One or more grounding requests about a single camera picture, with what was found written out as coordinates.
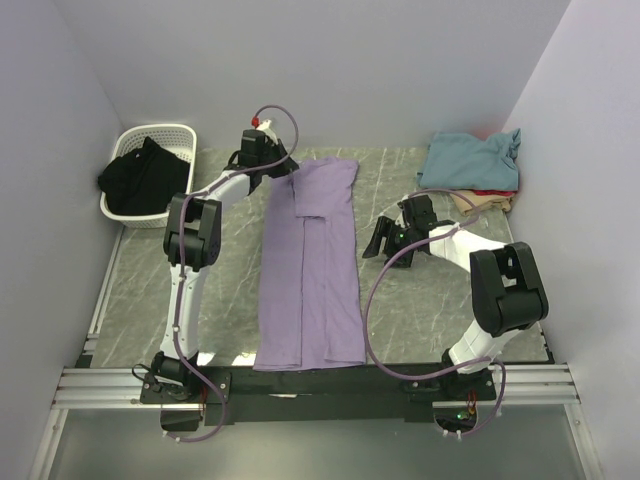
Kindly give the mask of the purple t shirt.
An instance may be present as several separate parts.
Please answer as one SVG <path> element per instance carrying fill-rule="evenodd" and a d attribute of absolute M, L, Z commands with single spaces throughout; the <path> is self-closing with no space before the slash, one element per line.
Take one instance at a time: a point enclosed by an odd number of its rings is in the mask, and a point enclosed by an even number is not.
<path fill-rule="evenodd" d="M 351 367 L 366 360 L 355 160 L 303 163 L 271 183 L 262 240 L 257 371 Z"/>

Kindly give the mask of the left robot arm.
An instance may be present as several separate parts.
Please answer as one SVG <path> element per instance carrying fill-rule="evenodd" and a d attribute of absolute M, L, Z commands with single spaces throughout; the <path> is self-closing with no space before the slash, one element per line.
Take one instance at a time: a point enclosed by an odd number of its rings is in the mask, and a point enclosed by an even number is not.
<path fill-rule="evenodd" d="M 167 323 L 151 374 L 164 380 L 176 401 L 199 392 L 198 322 L 204 283 L 222 243 L 222 213 L 251 195 L 262 178 L 280 178 L 298 169 L 269 120 L 245 130 L 241 146 L 219 177 L 191 194 L 170 202 L 163 251 L 170 264 L 171 293 Z"/>

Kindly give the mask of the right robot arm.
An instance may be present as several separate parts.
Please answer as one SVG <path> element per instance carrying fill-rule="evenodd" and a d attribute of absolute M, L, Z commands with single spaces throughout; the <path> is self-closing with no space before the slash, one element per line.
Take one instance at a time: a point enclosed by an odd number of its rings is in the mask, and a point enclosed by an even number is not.
<path fill-rule="evenodd" d="M 381 215 L 362 257 L 386 256 L 376 277 L 363 314 L 367 322 L 373 296 L 387 271 L 412 265 L 414 253 L 446 260 L 470 275 L 474 319 L 462 337 L 443 355 L 443 367 L 424 375 L 401 374 L 384 365 L 364 335 L 367 354 L 386 374 L 406 381 L 439 378 L 444 395 L 460 399 L 474 386 L 473 374 L 488 367 L 504 346 L 520 332 L 544 320 L 549 302 L 532 248 L 525 242 L 504 243 L 468 230 L 479 219 L 479 210 L 464 195 L 473 216 L 463 222 L 440 220 L 427 192 L 405 196 L 397 219 Z"/>

